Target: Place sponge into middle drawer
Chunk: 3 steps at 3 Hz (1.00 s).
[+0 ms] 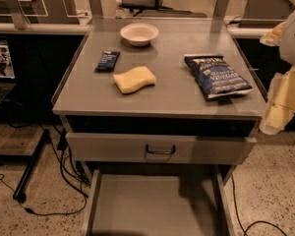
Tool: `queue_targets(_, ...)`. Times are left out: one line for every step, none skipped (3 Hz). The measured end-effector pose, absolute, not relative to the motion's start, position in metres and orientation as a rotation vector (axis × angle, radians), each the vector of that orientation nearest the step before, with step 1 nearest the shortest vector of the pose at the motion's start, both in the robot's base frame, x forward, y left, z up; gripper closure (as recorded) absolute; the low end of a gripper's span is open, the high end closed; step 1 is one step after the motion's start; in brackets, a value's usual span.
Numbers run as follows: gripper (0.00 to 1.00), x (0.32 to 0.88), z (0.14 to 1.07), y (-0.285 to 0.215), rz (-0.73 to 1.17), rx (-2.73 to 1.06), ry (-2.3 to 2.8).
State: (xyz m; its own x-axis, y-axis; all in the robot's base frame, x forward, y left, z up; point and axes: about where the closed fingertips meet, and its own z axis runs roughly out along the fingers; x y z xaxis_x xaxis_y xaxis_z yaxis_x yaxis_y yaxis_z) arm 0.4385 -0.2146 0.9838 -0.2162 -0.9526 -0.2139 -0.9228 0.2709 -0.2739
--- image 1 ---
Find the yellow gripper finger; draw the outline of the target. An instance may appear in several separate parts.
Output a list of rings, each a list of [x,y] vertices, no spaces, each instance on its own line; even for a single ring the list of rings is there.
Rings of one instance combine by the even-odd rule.
[[[285,27],[285,22],[280,23],[279,25],[274,27],[272,30],[264,34],[260,39],[260,43],[266,46],[279,46],[284,27]]]
[[[267,135],[276,135],[295,115],[295,66],[284,75],[276,73],[271,80],[265,116],[260,130]]]

